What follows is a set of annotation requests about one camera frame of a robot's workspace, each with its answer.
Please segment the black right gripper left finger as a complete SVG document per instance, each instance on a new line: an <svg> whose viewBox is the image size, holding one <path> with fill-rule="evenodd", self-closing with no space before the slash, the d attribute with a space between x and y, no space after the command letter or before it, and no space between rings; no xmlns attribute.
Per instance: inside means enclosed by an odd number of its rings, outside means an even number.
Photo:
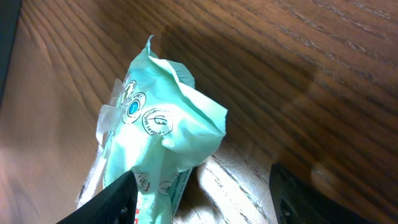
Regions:
<svg viewBox="0 0 398 224"><path fill-rule="evenodd" d="M136 205L136 179L127 171L57 224L134 224Z"/></svg>

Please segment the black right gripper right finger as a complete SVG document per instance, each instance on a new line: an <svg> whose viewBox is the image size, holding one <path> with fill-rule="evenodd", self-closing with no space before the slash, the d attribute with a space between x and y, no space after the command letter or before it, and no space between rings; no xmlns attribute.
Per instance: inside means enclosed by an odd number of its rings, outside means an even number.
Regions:
<svg viewBox="0 0 398 224"><path fill-rule="evenodd" d="M372 223L326 197L281 164L272 165L269 188L281 224Z"/></svg>

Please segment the green wet wipes pack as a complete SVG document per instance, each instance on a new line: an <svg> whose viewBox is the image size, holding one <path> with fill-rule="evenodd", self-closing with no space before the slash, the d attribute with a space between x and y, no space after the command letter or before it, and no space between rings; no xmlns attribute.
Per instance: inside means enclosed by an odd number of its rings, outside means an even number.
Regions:
<svg viewBox="0 0 398 224"><path fill-rule="evenodd" d="M171 223L192 169L219 148L227 113L195 89L185 65L158 58L146 44L101 107L96 159L77 205L130 171L138 189L135 222Z"/></svg>

